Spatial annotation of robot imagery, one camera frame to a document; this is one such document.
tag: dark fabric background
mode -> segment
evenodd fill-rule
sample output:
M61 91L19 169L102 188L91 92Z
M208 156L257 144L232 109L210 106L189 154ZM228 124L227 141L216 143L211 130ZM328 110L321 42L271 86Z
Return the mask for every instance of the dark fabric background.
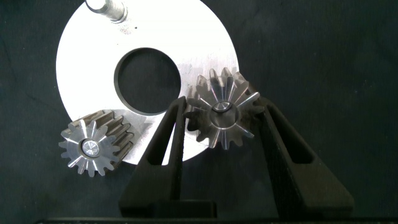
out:
M91 179L68 169L57 146L70 122L57 46L82 2L0 0L0 223L120 216L134 166ZM353 194L353 216L398 217L398 1L203 2L229 32L242 74ZM160 85L137 103L172 100L178 84ZM276 217L266 165L253 163L258 144L185 162L182 198L215 200L221 218Z

